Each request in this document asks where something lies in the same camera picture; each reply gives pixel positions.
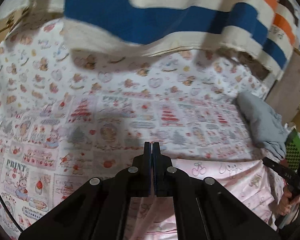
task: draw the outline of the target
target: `bed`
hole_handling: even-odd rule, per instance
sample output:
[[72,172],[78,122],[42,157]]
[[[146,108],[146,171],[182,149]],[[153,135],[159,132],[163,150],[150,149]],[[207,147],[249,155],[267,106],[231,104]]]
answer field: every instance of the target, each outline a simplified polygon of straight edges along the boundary
[[[0,45],[0,193],[23,229],[89,178],[129,167],[145,141],[190,176],[216,178],[275,229],[283,180],[232,103],[239,91],[267,92],[248,67],[204,50],[70,51],[63,20],[49,17],[30,14]],[[176,238],[173,214],[169,198],[132,199],[125,236]],[[1,205],[0,224],[18,238]]]

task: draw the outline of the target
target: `screw head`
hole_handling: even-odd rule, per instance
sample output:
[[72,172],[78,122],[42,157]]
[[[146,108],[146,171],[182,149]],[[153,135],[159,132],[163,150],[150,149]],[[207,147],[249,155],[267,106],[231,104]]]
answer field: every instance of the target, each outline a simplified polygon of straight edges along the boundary
[[134,167],[134,166],[128,168],[128,171],[129,171],[130,173],[136,173],[136,172],[138,172],[138,170],[139,170],[139,169],[138,169],[137,167]]
[[215,179],[212,177],[207,177],[204,179],[204,182],[207,183],[208,185],[213,185],[215,182]]
[[100,183],[100,179],[92,178],[92,179],[90,179],[89,182],[90,182],[91,185],[95,186],[95,185],[98,185]]
[[169,172],[169,173],[175,173],[175,172],[177,172],[177,168],[173,167],[173,166],[170,166],[170,167],[167,168],[167,172]]

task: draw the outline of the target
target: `hand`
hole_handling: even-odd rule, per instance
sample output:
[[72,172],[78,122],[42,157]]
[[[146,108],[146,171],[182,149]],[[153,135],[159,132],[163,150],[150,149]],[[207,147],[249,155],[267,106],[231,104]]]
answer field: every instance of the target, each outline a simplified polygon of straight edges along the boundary
[[300,203],[300,195],[296,196],[293,200],[289,201],[289,198],[292,197],[292,193],[289,191],[288,186],[283,188],[283,195],[277,207],[277,213],[279,215],[285,216],[290,214],[291,207],[295,204],[299,205]]

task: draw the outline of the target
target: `gray towel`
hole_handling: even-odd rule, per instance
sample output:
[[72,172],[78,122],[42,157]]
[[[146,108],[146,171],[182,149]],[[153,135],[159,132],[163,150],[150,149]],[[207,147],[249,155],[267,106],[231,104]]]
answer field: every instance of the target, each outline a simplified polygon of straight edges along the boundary
[[286,155],[285,141],[288,133],[282,127],[281,115],[271,106],[249,92],[238,94],[237,103],[250,126],[252,141],[282,160]]

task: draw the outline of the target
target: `blanket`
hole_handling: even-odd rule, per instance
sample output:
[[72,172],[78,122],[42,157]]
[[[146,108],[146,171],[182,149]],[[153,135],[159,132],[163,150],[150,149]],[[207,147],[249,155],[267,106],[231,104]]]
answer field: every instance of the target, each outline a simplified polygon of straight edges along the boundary
[[238,94],[237,103],[250,125],[257,147],[268,149],[279,160],[286,155],[287,131],[281,125],[281,115],[271,106],[249,92]]
[[250,54],[277,79],[300,14],[292,0],[5,0],[0,19],[32,6],[64,12],[69,49],[153,56],[225,47]]
[[[31,14],[0,44],[0,194],[23,229],[89,178],[130,166],[145,141],[159,141],[190,176],[215,177],[273,225],[270,204],[283,181],[259,161],[229,103],[242,90],[267,92],[249,68],[202,50],[71,51],[63,27],[62,19]],[[128,220],[127,239],[177,237],[169,199],[133,199]],[[1,205],[0,224],[18,238]]]

